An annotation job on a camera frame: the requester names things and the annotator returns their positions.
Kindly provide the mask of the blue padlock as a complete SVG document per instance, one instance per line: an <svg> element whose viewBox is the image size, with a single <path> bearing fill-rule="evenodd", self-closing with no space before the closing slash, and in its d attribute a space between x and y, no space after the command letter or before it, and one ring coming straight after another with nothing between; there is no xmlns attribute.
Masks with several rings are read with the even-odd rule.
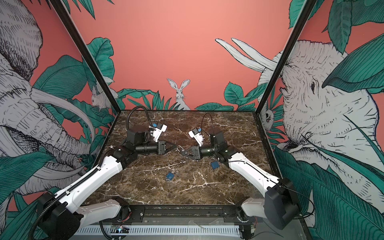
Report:
<svg viewBox="0 0 384 240"><path fill-rule="evenodd" d="M180 174L179 171L169 172L169 173L166 175L166 180L167 180L167 181L172 181L174 178L178 177L179 174Z"/></svg>
<svg viewBox="0 0 384 240"><path fill-rule="evenodd" d="M210 165L211 165L213 170L215 170L215 169L220 167L220 164L217 161L216 162L211 162Z"/></svg>

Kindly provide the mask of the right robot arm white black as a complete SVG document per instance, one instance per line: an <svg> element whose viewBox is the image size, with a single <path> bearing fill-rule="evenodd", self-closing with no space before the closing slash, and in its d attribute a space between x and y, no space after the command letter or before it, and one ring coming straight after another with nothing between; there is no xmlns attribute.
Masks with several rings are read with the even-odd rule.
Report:
<svg viewBox="0 0 384 240"><path fill-rule="evenodd" d="M216 128L210 132L208 144L204 144L201 129L189 131L189 136L198 144L181 151L183 156L192 160L214 157L243 176L262 194L263 199L248 198L240 203L241 213L246 217L266 218L275 228L283 230L299 215L301 207L293 183L287 178L280 179L269 174L250 161L240 150L228 145L220 129Z"/></svg>

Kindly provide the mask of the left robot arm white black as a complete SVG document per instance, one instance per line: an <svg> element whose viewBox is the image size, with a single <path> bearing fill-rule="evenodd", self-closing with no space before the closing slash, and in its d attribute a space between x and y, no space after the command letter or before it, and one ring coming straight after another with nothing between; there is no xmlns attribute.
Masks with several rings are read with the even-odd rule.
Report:
<svg viewBox="0 0 384 240"><path fill-rule="evenodd" d="M38 199L37 219L32 224L28 239L35 238L35 230L40 228L48 240L68 240L79 228L91 223L116 217L122 207L129 207L123 200L113 199L104 205L94 205L80 212L81 204L101 185L133 163L139 155L164 155L176 145L159 138L167 130L164 124L149 127L139 126L128 129L127 137L119 146L106 152L99 163L80 179L58 191L56 194L43 194Z"/></svg>

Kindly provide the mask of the dark grey padlock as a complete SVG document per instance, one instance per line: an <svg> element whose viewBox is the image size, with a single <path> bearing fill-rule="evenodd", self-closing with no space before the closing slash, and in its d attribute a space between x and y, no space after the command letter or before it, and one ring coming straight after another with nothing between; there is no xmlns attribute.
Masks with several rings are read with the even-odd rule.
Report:
<svg viewBox="0 0 384 240"><path fill-rule="evenodd" d="M179 151L180 153L185 151L185 149L184 149L182 146L177 146L176 149L177 149L177 151Z"/></svg>

